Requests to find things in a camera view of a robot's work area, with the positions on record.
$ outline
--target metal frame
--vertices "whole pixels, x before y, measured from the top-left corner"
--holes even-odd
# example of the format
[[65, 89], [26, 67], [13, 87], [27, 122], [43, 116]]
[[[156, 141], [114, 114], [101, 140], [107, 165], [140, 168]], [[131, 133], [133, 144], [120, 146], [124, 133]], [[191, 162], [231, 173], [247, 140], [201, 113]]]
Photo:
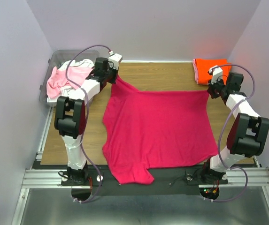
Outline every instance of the metal frame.
[[[50, 107], [42, 137], [39, 143], [36, 160], [40, 161], [45, 148], [46, 137], [49, 131], [54, 108]], [[244, 168], [248, 174], [248, 186], [262, 186], [265, 199], [269, 208], [269, 168], [262, 168], [256, 157], [254, 157], [257, 168]], [[61, 186], [61, 177], [59, 170], [26, 170], [22, 183], [21, 192], [12, 220], [12, 225], [19, 225], [22, 222], [23, 213], [26, 207], [29, 191], [32, 188], [70, 188]], [[241, 170], [227, 171], [229, 184], [220, 185], [221, 187], [242, 187], [245, 185], [245, 175]], [[212, 187], [211, 185], [199, 185], [200, 188]], [[89, 188], [89, 186], [80, 186], [75, 188]]]

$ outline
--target gray plastic bin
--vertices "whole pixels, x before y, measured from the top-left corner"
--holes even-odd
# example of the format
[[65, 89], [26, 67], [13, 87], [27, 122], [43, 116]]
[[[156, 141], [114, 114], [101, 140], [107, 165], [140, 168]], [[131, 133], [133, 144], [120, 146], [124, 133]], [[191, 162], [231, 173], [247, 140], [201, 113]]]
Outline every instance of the gray plastic bin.
[[[46, 99], [47, 99], [46, 83], [47, 83], [48, 79], [50, 78], [52, 70], [54, 67], [59, 68], [64, 62], [71, 60], [79, 52], [81, 52], [81, 50], [58, 50], [58, 51], [55, 51], [53, 53], [51, 59], [49, 60], [49, 67], [48, 67], [48, 70], [46, 72], [44, 83], [39, 88], [40, 89], [40, 95], [39, 95], [40, 102], [47, 104], [49, 106], [56, 105], [56, 104], [46, 102]], [[95, 62], [97, 57], [99, 57], [98, 51], [87, 50], [87, 51], [85, 51], [77, 56], [76, 62], [79, 62], [79, 61], [84, 60], [84, 59], [90, 59], [93, 62]]]

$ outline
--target red cloth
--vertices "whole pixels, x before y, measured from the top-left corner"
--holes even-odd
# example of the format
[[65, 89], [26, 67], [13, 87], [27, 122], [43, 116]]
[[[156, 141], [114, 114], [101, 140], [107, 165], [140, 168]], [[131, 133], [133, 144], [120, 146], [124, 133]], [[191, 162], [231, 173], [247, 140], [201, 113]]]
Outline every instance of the red cloth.
[[120, 77], [111, 87], [103, 122], [103, 153], [121, 183], [151, 184], [149, 168], [191, 166], [217, 154], [199, 91], [139, 91]]

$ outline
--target white baseboard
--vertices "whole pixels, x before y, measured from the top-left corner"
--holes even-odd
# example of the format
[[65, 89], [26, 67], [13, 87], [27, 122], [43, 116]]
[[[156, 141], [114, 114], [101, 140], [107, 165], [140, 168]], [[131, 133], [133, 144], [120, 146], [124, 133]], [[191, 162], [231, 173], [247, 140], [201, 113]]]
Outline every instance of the white baseboard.
[[160, 61], [160, 60], [122, 60], [122, 62], [126, 63], [192, 63], [192, 60], [165, 60], [165, 61]]

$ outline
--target pink cloth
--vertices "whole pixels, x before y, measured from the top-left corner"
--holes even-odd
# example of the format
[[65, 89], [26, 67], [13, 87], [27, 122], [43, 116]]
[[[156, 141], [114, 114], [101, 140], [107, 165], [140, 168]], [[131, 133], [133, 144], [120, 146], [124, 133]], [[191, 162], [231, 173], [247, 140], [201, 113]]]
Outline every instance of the pink cloth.
[[[70, 67], [68, 71], [68, 77], [72, 81], [82, 85], [91, 71], [92, 68], [89, 67]], [[54, 67], [52, 74], [46, 83], [46, 94], [49, 98], [55, 98], [60, 95], [60, 88], [63, 86], [71, 86], [74, 89], [78, 89], [76, 85], [70, 83], [66, 79], [65, 70], [60, 71], [57, 69], [57, 67]]]
[[104, 156], [121, 183], [150, 184], [149, 168], [192, 166], [217, 154], [199, 91], [139, 91], [117, 78], [103, 122]]

